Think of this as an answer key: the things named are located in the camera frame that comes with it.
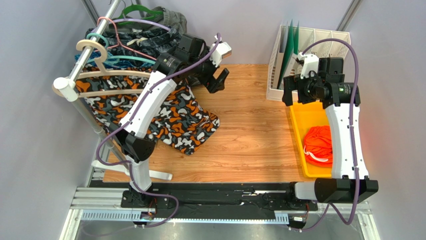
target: metal corner post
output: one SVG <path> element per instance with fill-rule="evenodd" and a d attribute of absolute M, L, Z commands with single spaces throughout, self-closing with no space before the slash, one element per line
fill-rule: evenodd
<path fill-rule="evenodd" d="M 83 3 L 84 7 L 86 8 L 87 13 L 89 14 L 94 25 L 96 26 L 96 23 L 97 23 L 98 18 L 99 18 L 99 13 L 96 10 L 96 7 L 93 4 L 92 0 L 81 0 L 81 2 Z"/>
<path fill-rule="evenodd" d="M 346 28 L 348 27 L 352 18 L 355 16 L 355 13 L 357 12 L 362 2 L 363 0 L 352 0 L 346 12 L 344 13 L 343 18 L 341 19 L 336 31 L 340 31 L 340 32 L 346 31 Z"/>

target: pink hanger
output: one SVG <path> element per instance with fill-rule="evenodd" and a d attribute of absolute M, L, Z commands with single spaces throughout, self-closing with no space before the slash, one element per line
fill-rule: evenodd
<path fill-rule="evenodd" d="M 152 56 L 147 55 L 147 54 L 145 54 L 145 53 L 142 53 L 142 52 L 140 52 L 140 51 L 136 51 L 136 50 L 134 50 L 134 49 L 132 49 L 132 48 L 130 48 L 130 47 L 128 47 L 128 46 L 125 46 L 125 45 L 122 43 L 122 41 L 120 40 L 120 38 L 119 38 L 119 32 L 118 32 L 118 30 L 117 30 L 117 25 L 116 25 L 116 23 L 115 23 L 114 21 L 112 21 L 111 19 L 107 18 L 107 17 L 101 16 L 101 17 L 100 17 L 100 18 L 98 18 L 98 20 L 97 20 L 97 25 L 99 25 L 99 22 L 101 21 L 101 19 L 108 20 L 108 21 L 110 21 L 110 22 L 112 23 L 112 25 L 114 25 L 114 29 L 115 29 L 115 36 L 116 36 L 116 38 L 117 38 L 117 45 L 109 46 L 107 49 L 112 49 L 112 48 L 115 48 L 115 47 L 121 46 L 121 47 L 123 47 L 123 48 L 125 48 L 125 49 L 127 49 L 127 50 L 130 50 L 130 51 L 132 51 L 132 52 L 134 52 L 134 53 L 140 54 L 140 55 L 142 55 L 142 56 L 144 56 L 144 57 L 147 57 L 147 58 L 149 58 L 149 59 L 157 60 L 155 57 L 152 57 Z"/>

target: yellow tray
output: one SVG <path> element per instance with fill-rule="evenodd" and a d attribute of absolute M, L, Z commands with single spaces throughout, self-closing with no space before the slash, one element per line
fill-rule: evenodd
<path fill-rule="evenodd" d="M 300 155 L 300 162 L 303 175 L 306 178 L 331 178 L 331 167 L 319 167 L 306 162 L 303 152 L 303 139 L 309 129 L 314 126 L 329 125 L 326 111 L 321 102 L 309 104 L 294 103 L 290 106 L 291 123 L 293 124 L 294 136 L 296 138 L 297 149 Z"/>

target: white wall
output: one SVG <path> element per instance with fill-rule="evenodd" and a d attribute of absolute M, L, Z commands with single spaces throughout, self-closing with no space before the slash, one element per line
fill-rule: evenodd
<path fill-rule="evenodd" d="M 52 92 L 93 24 L 79 0 L 0 8 L 0 239 L 58 239 L 97 135 Z"/>
<path fill-rule="evenodd" d="M 107 12 L 109 0 L 92 0 L 98 13 Z M 351 0 L 142 0 L 152 9 L 162 6 L 181 12 L 188 20 L 188 33 L 209 44 L 220 32 L 232 47 L 228 64 L 267 64 L 278 26 L 293 19 L 301 27 L 335 30 Z M 120 3 L 115 16 L 124 4 Z"/>
<path fill-rule="evenodd" d="M 363 1 L 348 26 L 359 58 L 360 134 L 383 240 L 425 239 L 426 3 Z M 346 61 L 353 81 L 353 61 Z"/>

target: file organizer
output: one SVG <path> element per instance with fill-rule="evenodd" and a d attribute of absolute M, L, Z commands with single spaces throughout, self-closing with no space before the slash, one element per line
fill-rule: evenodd
<path fill-rule="evenodd" d="M 296 31 L 296 26 L 293 26 L 292 34 Z M 283 98 L 283 90 L 277 90 L 278 82 L 280 78 L 281 66 L 283 64 L 284 52 L 279 52 L 280 44 L 284 37 L 285 31 L 288 27 L 281 25 L 276 36 L 275 44 L 273 45 L 272 55 L 269 60 L 268 76 L 267 76 L 267 87 L 266 87 L 266 99 L 281 101 Z M 344 31 L 331 31 L 324 29 L 316 29 L 309 27 L 299 27 L 299 41 L 298 41 L 298 52 L 303 52 L 309 45 L 328 38 L 336 38 L 344 40 L 345 42 L 351 44 L 351 37 L 349 32 Z M 326 57 L 337 57 L 345 58 L 348 53 L 348 48 L 343 44 L 338 42 L 327 41 L 321 44 L 314 46 L 308 51 L 308 53 L 313 53 L 319 58 Z M 295 63 L 292 66 L 292 73 L 300 74 L 302 71 L 302 66 Z M 293 101 L 297 102 L 298 95 L 296 92 L 293 92 Z"/>

